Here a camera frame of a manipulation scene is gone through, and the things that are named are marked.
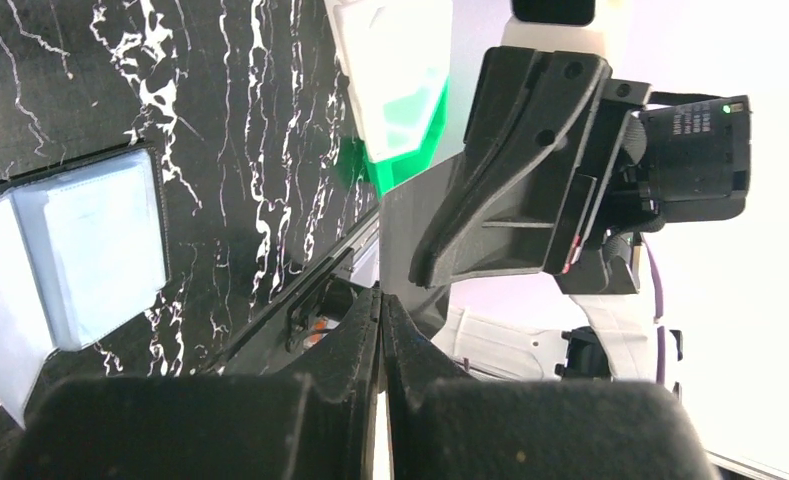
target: green plastic part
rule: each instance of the green plastic part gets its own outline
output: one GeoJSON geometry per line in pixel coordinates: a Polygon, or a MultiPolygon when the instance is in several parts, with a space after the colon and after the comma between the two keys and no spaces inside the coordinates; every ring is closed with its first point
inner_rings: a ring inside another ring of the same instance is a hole
{"type": "Polygon", "coordinates": [[[449,89],[450,83],[448,81],[441,91],[438,104],[435,106],[435,113],[432,114],[432,120],[429,122],[420,148],[377,163],[371,162],[367,150],[363,149],[363,160],[368,170],[368,176],[376,187],[376,193],[380,198],[397,185],[423,172],[432,164],[432,158],[435,156],[435,151],[438,150],[444,127],[447,126],[449,89]]]}

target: black marble surface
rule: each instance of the black marble surface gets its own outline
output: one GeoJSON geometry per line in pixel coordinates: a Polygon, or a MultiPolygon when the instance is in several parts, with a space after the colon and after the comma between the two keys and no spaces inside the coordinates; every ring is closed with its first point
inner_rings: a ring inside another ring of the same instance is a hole
{"type": "MultiPolygon", "coordinates": [[[[0,179],[145,139],[169,211],[155,306],[34,396],[196,373],[373,208],[346,84],[318,0],[0,0],[0,179]]],[[[0,469],[19,433],[0,410],[0,469]]]]}

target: screw hole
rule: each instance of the screw hole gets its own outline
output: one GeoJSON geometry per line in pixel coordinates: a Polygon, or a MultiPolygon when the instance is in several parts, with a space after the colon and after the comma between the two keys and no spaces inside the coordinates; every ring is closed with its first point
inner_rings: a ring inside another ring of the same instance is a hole
{"type": "Polygon", "coordinates": [[[628,83],[622,83],[618,85],[618,90],[615,91],[615,94],[620,98],[624,98],[629,95],[631,91],[632,88],[630,88],[628,83]]]}
{"type": "Polygon", "coordinates": [[[535,136],[535,141],[541,147],[549,147],[556,141],[556,134],[553,133],[553,130],[542,130],[535,136]]]}
{"type": "Polygon", "coordinates": [[[571,62],[565,67],[565,78],[574,79],[582,75],[583,67],[579,62],[571,62]]]}

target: light blue box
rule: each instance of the light blue box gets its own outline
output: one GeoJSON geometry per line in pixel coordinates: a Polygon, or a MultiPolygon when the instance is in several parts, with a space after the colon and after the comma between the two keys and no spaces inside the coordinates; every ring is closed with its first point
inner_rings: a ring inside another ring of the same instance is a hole
{"type": "Polygon", "coordinates": [[[147,152],[50,177],[13,196],[58,348],[81,350],[155,303],[167,272],[147,152]]]}
{"type": "Polygon", "coordinates": [[[11,195],[0,196],[0,403],[20,425],[44,361],[55,350],[11,195]]]}

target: white wall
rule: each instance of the white wall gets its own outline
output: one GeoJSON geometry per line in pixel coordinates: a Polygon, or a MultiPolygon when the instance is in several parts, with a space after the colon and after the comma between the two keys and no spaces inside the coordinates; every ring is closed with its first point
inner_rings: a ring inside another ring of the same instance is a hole
{"type": "Polygon", "coordinates": [[[747,93],[748,207],[651,244],[668,319],[686,331],[685,405],[708,447],[789,470],[789,0],[636,0],[616,76],[747,93]]]}

